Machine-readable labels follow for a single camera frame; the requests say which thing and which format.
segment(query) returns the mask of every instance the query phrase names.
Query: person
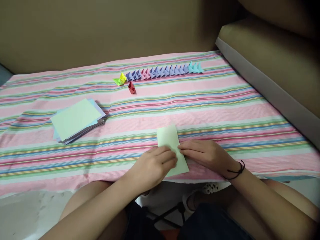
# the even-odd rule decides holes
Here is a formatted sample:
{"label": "person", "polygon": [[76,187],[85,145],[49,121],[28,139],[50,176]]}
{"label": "person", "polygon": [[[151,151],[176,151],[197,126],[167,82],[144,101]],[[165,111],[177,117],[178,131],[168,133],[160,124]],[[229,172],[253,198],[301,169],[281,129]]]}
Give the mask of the person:
{"label": "person", "polygon": [[[311,239],[319,209],[294,189],[260,180],[214,141],[189,140],[182,154],[229,179],[231,186],[206,195],[191,194],[195,213],[178,239]],[[158,185],[177,158],[168,147],[141,155],[114,183],[96,181],[76,192],[59,222],[41,239],[163,239],[133,201]]]}

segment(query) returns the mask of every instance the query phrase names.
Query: black bracelet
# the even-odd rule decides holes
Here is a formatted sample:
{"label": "black bracelet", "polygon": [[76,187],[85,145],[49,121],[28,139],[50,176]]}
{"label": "black bracelet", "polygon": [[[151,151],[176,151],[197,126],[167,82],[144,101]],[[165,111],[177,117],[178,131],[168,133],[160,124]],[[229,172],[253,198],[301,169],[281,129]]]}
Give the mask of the black bracelet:
{"label": "black bracelet", "polygon": [[234,172],[234,171],[231,171],[231,170],[229,170],[229,169],[227,169],[227,172],[233,172],[233,173],[237,173],[237,175],[235,176],[235,177],[233,177],[233,178],[226,178],[225,177],[225,179],[227,179],[227,180],[232,180],[232,179],[235,179],[235,178],[237,178],[242,172],[243,172],[243,170],[244,170],[244,168],[246,167],[246,165],[244,164],[244,162],[241,160],[241,162],[238,162],[239,164],[240,164],[240,170],[238,171],[238,172]]}

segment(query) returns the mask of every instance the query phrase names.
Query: brown wall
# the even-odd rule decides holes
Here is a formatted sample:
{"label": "brown wall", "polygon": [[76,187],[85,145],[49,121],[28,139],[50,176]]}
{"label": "brown wall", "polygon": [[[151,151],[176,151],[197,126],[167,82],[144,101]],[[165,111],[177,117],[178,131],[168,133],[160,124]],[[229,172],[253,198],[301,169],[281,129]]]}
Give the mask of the brown wall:
{"label": "brown wall", "polygon": [[15,74],[209,51],[236,0],[0,0],[0,63]]}

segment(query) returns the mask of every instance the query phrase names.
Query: stack of paper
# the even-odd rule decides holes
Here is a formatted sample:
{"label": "stack of paper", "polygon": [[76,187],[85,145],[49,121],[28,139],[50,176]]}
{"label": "stack of paper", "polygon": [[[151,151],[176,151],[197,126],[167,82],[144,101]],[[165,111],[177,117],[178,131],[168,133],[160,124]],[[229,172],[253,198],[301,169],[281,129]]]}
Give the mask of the stack of paper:
{"label": "stack of paper", "polygon": [[106,114],[89,98],[57,111],[50,119],[54,127],[53,139],[68,144],[103,124]]}

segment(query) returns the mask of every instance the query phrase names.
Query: forearm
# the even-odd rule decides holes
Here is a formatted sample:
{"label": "forearm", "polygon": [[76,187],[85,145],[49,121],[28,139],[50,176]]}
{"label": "forearm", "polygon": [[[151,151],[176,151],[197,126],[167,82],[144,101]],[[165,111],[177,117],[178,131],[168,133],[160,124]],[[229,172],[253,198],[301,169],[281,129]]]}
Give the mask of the forearm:
{"label": "forearm", "polygon": [[278,239],[308,239],[315,222],[247,169],[231,184],[243,195]]}
{"label": "forearm", "polygon": [[97,239],[137,193],[120,178],[95,198],[58,222],[41,239]]}

